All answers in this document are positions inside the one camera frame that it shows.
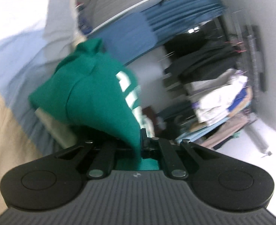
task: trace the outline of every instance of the white floor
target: white floor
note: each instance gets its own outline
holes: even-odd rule
[[[260,130],[264,131],[264,134],[268,132],[266,129],[260,128]],[[269,172],[275,183],[275,191],[267,209],[276,216],[276,133],[268,134],[268,136],[270,151],[273,153],[271,156],[263,157],[264,154],[259,152],[245,131],[241,132],[240,138],[230,140],[218,152],[256,165]]]

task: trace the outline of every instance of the green object on floor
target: green object on floor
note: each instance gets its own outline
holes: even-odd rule
[[[140,157],[142,111],[137,86],[133,73],[103,52],[100,39],[93,39],[80,43],[59,63],[29,101],[56,120],[86,125],[129,144],[136,158],[120,160],[119,170],[158,170],[157,161]]]

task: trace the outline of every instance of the green sweatshirt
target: green sweatshirt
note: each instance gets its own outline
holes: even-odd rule
[[[137,86],[133,73],[102,51],[100,39],[92,39],[80,43],[29,101],[56,120],[86,125],[129,144],[136,158],[120,160],[118,169],[157,170],[157,161],[140,158]]]

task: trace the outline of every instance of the white logo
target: white logo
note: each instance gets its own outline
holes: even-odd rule
[[[139,178],[140,176],[142,176],[140,173],[135,173],[135,174],[133,174],[133,176],[135,177],[135,178]]]

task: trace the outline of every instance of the green garment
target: green garment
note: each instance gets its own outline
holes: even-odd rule
[[[120,160],[118,169],[157,170],[157,161],[140,157],[140,125],[134,113],[141,108],[136,91],[133,73],[102,51],[100,39],[92,39],[80,43],[29,101],[56,120],[86,125],[131,145],[136,158]]]

